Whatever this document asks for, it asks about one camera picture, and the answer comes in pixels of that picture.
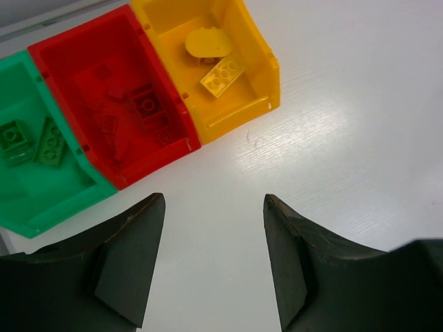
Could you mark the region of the red hollow lego brick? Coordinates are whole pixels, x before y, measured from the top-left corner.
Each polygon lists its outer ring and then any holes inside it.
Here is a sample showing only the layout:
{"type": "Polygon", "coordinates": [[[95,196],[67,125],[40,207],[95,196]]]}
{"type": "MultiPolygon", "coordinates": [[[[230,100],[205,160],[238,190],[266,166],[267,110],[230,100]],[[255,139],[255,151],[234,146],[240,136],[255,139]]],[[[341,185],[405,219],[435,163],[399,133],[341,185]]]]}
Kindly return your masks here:
{"type": "Polygon", "coordinates": [[[129,96],[146,130],[160,131],[169,126],[165,109],[150,83],[131,90],[129,96]]]}

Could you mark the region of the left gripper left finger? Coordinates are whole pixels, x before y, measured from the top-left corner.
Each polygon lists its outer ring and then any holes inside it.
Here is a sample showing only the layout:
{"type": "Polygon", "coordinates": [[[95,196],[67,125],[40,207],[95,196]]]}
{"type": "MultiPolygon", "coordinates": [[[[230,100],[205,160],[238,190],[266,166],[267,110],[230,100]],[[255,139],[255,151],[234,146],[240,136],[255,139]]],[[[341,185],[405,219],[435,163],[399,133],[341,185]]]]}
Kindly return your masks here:
{"type": "Polygon", "coordinates": [[[65,240],[3,256],[1,330],[140,329],[164,220],[155,193],[65,240]]]}

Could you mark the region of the red lego plate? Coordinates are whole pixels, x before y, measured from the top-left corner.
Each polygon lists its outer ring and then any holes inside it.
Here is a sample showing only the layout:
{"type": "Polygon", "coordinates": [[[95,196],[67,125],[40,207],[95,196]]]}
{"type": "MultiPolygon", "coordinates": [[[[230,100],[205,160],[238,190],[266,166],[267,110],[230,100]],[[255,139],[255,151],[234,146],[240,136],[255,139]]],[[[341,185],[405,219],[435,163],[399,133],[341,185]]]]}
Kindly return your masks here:
{"type": "Polygon", "coordinates": [[[115,135],[118,129],[118,118],[114,115],[104,114],[101,118],[100,130],[107,135],[115,135]]]}

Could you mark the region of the green square lego brick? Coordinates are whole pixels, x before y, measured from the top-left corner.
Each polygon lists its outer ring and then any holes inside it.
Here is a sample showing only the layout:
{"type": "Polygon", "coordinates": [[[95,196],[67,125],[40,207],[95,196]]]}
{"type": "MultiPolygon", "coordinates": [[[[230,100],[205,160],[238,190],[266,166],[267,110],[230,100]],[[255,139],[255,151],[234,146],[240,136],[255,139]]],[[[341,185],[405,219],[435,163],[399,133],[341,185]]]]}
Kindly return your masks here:
{"type": "Polygon", "coordinates": [[[34,156],[33,138],[22,120],[1,125],[1,159],[6,167],[15,167],[34,156]]]}

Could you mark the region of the red lego bricks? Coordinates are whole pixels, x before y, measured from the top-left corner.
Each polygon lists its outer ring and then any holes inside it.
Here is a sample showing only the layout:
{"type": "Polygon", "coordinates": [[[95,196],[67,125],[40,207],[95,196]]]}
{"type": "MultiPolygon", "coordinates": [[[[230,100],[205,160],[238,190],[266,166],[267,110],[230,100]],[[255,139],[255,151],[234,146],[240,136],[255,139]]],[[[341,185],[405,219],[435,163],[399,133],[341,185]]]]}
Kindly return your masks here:
{"type": "Polygon", "coordinates": [[[108,63],[89,67],[75,76],[79,109],[83,114],[114,114],[115,101],[107,96],[110,86],[118,86],[116,76],[108,63]]]}

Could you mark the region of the large green lego plate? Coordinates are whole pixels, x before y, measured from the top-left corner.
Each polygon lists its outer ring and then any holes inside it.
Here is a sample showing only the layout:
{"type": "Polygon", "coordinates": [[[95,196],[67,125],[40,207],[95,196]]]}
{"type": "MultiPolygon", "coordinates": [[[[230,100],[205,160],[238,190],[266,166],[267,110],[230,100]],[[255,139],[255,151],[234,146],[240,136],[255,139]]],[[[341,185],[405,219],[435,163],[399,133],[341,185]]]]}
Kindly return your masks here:
{"type": "Polygon", "coordinates": [[[41,134],[35,148],[33,162],[51,169],[59,169],[67,143],[54,119],[45,117],[41,134]]]}

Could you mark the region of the yellow round lego piece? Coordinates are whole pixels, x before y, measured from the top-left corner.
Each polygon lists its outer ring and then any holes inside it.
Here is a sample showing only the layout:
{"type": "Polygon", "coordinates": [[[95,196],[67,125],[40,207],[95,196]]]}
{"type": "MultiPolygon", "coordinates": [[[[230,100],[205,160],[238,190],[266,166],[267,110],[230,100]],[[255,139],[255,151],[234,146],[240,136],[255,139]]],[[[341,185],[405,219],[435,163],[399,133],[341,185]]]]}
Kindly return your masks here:
{"type": "Polygon", "coordinates": [[[186,37],[185,48],[198,64],[212,64],[233,51],[233,42],[221,28],[198,28],[186,37]]]}

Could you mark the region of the yellow lego brick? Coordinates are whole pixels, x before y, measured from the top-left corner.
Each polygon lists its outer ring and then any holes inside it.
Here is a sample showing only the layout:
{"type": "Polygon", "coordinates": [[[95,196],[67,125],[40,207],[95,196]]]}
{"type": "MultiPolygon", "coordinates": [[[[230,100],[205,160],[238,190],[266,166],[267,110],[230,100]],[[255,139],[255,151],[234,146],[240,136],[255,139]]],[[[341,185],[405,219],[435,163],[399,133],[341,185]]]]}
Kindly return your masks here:
{"type": "Polygon", "coordinates": [[[220,60],[200,81],[215,98],[220,97],[245,71],[244,60],[230,53],[220,60]]]}

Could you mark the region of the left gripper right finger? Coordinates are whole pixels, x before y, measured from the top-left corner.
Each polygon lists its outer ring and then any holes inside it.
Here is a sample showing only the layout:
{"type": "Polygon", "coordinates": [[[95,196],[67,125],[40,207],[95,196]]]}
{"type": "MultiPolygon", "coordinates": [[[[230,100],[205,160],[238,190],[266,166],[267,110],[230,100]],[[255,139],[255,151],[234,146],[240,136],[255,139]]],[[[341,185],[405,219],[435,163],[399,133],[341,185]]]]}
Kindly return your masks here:
{"type": "Polygon", "coordinates": [[[264,229],[283,331],[441,331],[442,241],[350,241],[273,194],[264,229]]]}

